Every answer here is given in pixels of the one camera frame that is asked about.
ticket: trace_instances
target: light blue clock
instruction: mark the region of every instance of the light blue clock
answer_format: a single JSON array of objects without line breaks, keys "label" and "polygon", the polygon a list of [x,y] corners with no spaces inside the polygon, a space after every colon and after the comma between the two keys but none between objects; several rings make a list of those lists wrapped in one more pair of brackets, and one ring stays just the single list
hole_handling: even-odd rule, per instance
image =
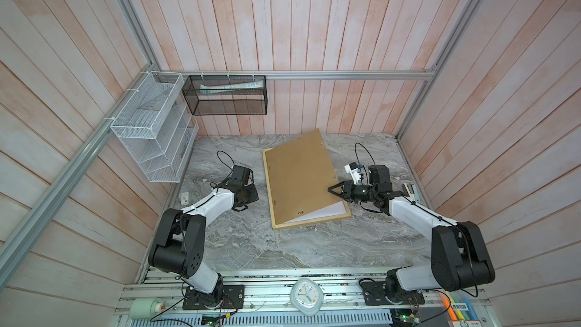
[{"label": "light blue clock", "polygon": [[290,291],[290,302],[307,316],[316,315],[323,305],[323,290],[309,278],[301,278]]}]

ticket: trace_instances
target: gray marble surface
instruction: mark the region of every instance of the gray marble surface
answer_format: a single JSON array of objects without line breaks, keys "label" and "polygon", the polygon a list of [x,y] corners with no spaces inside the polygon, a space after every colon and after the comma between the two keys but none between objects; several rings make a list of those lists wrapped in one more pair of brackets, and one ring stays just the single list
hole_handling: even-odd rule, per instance
[{"label": "gray marble surface", "polygon": [[[429,260],[428,241],[411,227],[385,214],[364,211],[350,204],[347,220],[272,230],[262,159],[262,149],[278,146],[296,135],[205,136],[195,140],[190,164],[181,185],[190,203],[207,195],[210,182],[220,182],[229,172],[216,157],[227,152],[238,165],[253,170],[259,200],[244,212],[227,211],[206,229],[204,260],[217,270],[332,268],[353,266],[405,266]],[[364,144],[377,164],[385,164],[394,189],[411,181],[396,140],[387,134],[324,134],[339,180],[350,179],[343,166],[356,160],[353,146]],[[371,164],[363,148],[359,160]],[[181,208],[176,200],[174,208]]]}]

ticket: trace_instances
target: black wire mesh basket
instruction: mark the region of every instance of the black wire mesh basket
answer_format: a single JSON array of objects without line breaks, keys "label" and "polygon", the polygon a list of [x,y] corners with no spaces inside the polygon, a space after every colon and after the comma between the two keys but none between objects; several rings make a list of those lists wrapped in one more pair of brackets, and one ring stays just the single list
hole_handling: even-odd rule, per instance
[{"label": "black wire mesh basket", "polygon": [[190,75],[182,93],[193,115],[266,115],[265,76]]}]

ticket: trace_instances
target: white label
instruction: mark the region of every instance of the white label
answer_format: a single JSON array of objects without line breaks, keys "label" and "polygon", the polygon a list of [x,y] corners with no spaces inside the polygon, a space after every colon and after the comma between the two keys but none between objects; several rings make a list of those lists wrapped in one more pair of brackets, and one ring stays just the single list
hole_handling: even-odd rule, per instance
[{"label": "white label", "polygon": [[482,327],[480,321],[452,321],[453,327]]},{"label": "white label", "polygon": [[189,192],[182,193],[182,206],[185,206],[189,203]]},{"label": "white label", "polygon": [[466,303],[452,303],[452,309],[454,311],[468,311],[468,306]]}]

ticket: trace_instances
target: wooden wall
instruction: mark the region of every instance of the wooden wall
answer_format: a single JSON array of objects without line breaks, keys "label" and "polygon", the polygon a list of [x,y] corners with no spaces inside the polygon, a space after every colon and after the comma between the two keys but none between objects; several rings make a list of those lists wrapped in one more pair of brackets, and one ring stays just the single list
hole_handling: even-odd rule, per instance
[{"label": "wooden wall", "polygon": [[581,323],[580,78],[581,0],[485,0],[402,140],[437,211],[479,224],[504,326]]},{"label": "wooden wall", "polygon": [[[0,243],[147,61],[116,0],[0,0]],[[105,326],[167,196],[117,139],[0,293],[0,325]]]},{"label": "wooden wall", "polygon": [[[431,68],[467,0],[131,0],[163,69]],[[200,134],[396,133],[421,81],[268,82],[268,114]]]}]

